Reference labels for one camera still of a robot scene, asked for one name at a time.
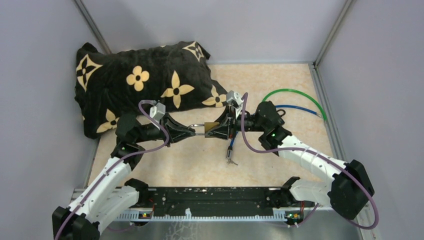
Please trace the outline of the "blue cable lock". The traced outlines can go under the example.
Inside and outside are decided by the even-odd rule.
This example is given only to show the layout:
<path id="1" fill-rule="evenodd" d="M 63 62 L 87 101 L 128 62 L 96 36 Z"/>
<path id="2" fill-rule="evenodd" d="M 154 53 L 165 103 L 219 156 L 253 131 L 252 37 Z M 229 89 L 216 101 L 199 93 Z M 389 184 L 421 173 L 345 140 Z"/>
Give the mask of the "blue cable lock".
<path id="1" fill-rule="evenodd" d="M 277 108 L 277 110 L 279 110 L 279 109 L 284 109 L 284 110 L 285 109 L 297 109 L 297 110 L 301 110 L 301 111 L 305 111 L 305 112 L 308 112 L 310 114 L 313 114 L 313 115 L 315 115 L 315 116 L 317 116 L 321 119 L 324 118 L 320 113 L 313 111 L 311 109 L 305 108 L 305 107 L 301 107 L 301 106 L 290 105 L 290 104 L 279 104 L 279 105 L 276 105 L 275 107 Z M 227 160 L 232 159 L 233 146 L 234 146 L 234 143 L 235 143 L 235 140 L 236 140 L 238 133 L 239 132 L 237 131 L 236 134 L 235 134 L 235 137 L 230 139 L 230 143 L 228 145 L 227 152 L 226 152 L 226 159 Z"/>

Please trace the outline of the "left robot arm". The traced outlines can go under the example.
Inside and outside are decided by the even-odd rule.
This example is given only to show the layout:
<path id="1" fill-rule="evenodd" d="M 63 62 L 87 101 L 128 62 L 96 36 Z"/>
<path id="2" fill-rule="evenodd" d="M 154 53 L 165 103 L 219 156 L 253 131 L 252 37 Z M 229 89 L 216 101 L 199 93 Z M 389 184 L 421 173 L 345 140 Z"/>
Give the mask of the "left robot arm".
<path id="1" fill-rule="evenodd" d="M 98 240 L 109 224 L 131 207 L 146 208 L 144 218 L 150 219 L 155 207 L 147 183 L 131 178 L 116 188 L 147 153 L 138 144 L 163 140 L 169 146 L 196 134 L 168 113 L 148 124 L 141 124 L 133 114 L 125 114 L 120 117 L 115 133 L 117 144 L 100 174 L 69 206 L 59 206 L 53 212 L 54 239 Z"/>

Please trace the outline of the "large brass padlock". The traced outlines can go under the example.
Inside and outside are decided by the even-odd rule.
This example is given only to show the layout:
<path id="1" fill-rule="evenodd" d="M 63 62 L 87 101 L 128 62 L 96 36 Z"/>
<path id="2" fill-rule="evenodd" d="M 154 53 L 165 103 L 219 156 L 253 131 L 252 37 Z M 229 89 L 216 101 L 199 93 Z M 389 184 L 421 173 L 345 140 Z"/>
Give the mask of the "large brass padlock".
<path id="1" fill-rule="evenodd" d="M 194 129 L 194 128 L 202 128 L 203 132 L 197 132 L 195 131 L 195 136 L 205 136 L 205 133 L 210 131 L 212 128 L 219 125 L 219 122 L 205 122 L 205 123 L 194 123 L 190 124 L 187 128 L 188 129 Z"/>

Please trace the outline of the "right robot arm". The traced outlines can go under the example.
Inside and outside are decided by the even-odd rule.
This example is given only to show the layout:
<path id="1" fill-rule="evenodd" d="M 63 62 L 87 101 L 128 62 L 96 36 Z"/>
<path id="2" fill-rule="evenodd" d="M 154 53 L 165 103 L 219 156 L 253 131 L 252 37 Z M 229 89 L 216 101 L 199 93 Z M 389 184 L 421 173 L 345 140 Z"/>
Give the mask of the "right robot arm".
<path id="1" fill-rule="evenodd" d="M 275 154 L 293 161 L 318 177 L 319 181 L 292 177 L 283 186 L 281 199 L 287 206 L 300 201 L 331 207 L 347 220 L 354 220 L 370 204 L 376 220 L 377 204 L 374 187 L 365 166 L 358 160 L 350 162 L 331 157 L 307 145 L 284 128 L 282 114 L 271 101 L 261 102 L 255 113 L 227 106 L 213 122 L 205 122 L 207 138 L 228 140 L 243 138 L 245 145 L 258 154 Z"/>

